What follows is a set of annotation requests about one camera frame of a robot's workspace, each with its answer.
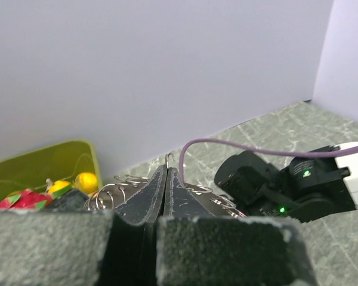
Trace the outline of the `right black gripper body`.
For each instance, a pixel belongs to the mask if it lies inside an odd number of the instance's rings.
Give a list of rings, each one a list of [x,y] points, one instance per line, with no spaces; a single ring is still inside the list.
[[[301,205],[291,192],[288,168],[278,169],[251,151],[232,155],[218,168],[214,183],[246,216],[301,220]]]

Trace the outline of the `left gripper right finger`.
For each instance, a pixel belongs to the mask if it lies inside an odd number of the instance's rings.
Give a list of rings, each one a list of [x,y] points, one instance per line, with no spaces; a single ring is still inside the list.
[[[289,219],[163,214],[156,230],[158,285],[317,285]]]

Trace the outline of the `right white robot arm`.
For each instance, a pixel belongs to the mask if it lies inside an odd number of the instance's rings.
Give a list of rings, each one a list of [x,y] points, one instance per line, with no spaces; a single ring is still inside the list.
[[[279,170],[252,151],[229,157],[214,176],[247,216],[309,222],[358,206],[358,152],[342,157],[295,157]]]

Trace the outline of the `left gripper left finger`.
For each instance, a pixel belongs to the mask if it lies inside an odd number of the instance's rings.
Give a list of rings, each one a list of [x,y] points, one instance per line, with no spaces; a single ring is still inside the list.
[[[0,210],[0,285],[155,285],[166,177],[113,210]]]

